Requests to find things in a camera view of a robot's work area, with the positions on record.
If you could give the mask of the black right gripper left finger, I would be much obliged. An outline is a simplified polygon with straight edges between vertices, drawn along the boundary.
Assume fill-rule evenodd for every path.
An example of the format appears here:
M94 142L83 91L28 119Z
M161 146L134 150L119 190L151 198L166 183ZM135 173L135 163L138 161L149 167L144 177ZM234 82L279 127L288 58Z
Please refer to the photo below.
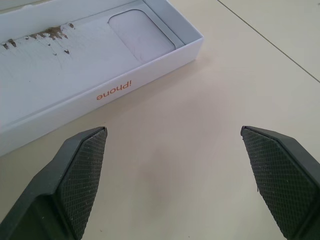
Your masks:
M104 126L64 141L0 223L0 240L81 240L97 195Z

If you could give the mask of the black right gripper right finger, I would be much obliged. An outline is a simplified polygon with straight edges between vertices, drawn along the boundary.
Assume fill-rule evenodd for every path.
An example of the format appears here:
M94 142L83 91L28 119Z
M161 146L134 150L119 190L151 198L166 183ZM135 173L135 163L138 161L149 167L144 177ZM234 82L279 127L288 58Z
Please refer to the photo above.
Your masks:
M320 163L294 138L243 126L257 190L286 240L320 240Z

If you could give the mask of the white orange iPhone box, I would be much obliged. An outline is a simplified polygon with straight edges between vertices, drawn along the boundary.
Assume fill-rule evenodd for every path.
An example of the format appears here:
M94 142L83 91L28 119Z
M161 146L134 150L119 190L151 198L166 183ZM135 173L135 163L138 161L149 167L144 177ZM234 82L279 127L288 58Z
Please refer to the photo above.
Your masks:
M203 41L168 0L0 9L0 157L192 62Z

